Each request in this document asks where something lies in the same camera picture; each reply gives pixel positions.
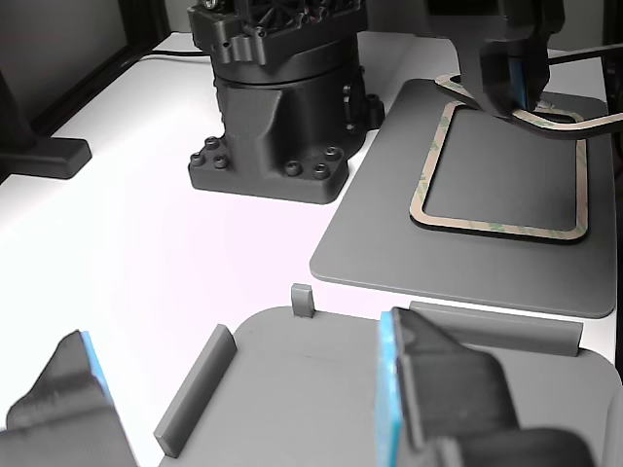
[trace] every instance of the blue gripper pad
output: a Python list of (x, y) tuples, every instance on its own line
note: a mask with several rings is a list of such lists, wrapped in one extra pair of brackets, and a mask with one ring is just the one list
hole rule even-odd
[(403, 415), (396, 370), (398, 348), (391, 312), (381, 314), (377, 356), (375, 445), (377, 467), (395, 467)]
[(106, 382), (104, 372), (101, 369), (101, 365), (99, 364), (99, 360), (97, 359), (97, 355), (95, 354), (95, 348), (93, 347), (93, 342), (91, 340), (91, 335), (89, 334), (89, 331), (83, 331), (82, 333), (80, 333), (80, 337), (82, 338), (82, 342), (85, 345), (87, 358), (89, 358), (89, 364), (91, 365), (91, 374), (97, 379), (97, 382), (99, 382), (99, 385), (101, 386), (101, 390), (104, 392), (104, 395), (112, 403), (113, 398), (110, 394), (110, 389), (108, 388), (108, 383)]

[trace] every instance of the bolt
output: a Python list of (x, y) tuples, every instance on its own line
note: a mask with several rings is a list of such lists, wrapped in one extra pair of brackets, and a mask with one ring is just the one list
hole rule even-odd
[(220, 145), (221, 142), (218, 140), (218, 138), (215, 138), (214, 136), (210, 136), (205, 140), (205, 149), (207, 149), (208, 151), (214, 151), (215, 149), (218, 149)]
[(344, 151), (335, 146), (328, 147), (324, 150), (324, 158), (330, 162), (339, 161), (344, 155)]
[(220, 0), (203, 0), (203, 5), (209, 10), (214, 10), (220, 3)]
[(326, 180), (331, 175), (331, 170), (326, 163), (319, 163), (313, 168), (313, 178), (316, 180)]
[(285, 173), (290, 177), (298, 177), (303, 173), (303, 166), (298, 161), (290, 161), (285, 165)]
[(205, 163), (205, 157), (201, 153), (195, 153), (191, 156), (191, 166), (199, 167)]
[(230, 164), (230, 158), (228, 158), (224, 154), (214, 156), (214, 166), (216, 168), (227, 168), (229, 164)]

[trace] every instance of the small gray block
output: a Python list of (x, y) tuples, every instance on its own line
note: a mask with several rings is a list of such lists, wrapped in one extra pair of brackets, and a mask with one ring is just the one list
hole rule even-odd
[(313, 304), (311, 286), (303, 284), (294, 284), (292, 286), (292, 309), (295, 316), (313, 318), (315, 305)]
[(575, 357), (582, 323), (412, 302), (410, 309), (463, 343)]
[(219, 324), (154, 432), (168, 457), (181, 454), (237, 350), (232, 334)]

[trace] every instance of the gray tray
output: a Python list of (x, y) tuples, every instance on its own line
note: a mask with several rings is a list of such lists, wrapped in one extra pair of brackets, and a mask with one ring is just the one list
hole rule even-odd
[[(596, 99), (544, 98), (585, 119)], [(610, 139), (588, 142), (589, 232), (547, 244), (438, 232), (409, 206), (445, 105), (432, 82), (407, 82), (320, 241), (314, 277), (420, 297), (602, 318), (616, 304)], [(564, 230), (574, 226), (575, 143), (546, 140), (473, 110), (453, 121), (426, 212)]]
[[(549, 340), (513, 339), (542, 321), (481, 313), (473, 319), (488, 331), (474, 333), (460, 313), (425, 315), (472, 344), (498, 332), (513, 346)], [(550, 332), (566, 336), (562, 353), (575, 341), (569, 331)], [(376, 321), (314, 311), (311, 289), (300, 286), (292, 307), (256, 314), (233, 337), (218, 327), (155, 432), (161, 467), (374, 467), (376, 340)], [(478, 348), (501, 361), (522, 426), (572, 430), (597, 465), (623, 465), (623, 387), (603, 357), (577, 341), (574, 357)]]

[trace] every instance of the gasket frame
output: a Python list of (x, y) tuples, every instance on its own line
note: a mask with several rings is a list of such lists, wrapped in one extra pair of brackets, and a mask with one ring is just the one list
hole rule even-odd
[[(571, 242), (583, 238), (589, 229), (588, 207), (588, 163), (587, 142), (585, 139), (578, 140), (575, 152), (575, 227), (570, 231), (557, 231), (551, 229), (535, 228), (528, 226), (514, 226), (485, 221), (473, 221), (467, 219), (453, 219), (448, 217), (431, 216), (426, 214), (426, 199), (430, 193), (430, 187), (434, 182), (435, 171), (443, 154), (444, 145), (452, 126), (453, 116), (458, 108), (471, 108), (467, 104), (454, 101), (446, 105), (441, 116), (439, 126), (433, 138), (428, 152), (428, 157), (421, 172), (420, 181), (414, 193), (410, 213), (414, 222), (425, 228), (450, 230), (468, 234), (489, 234), (495, 236), (521, 237), (532, 240), (550, 240)], [(539, 113), (567, 116), (577, 123), (583, 122), (580, 115), (550, 108), (538, 109)]]

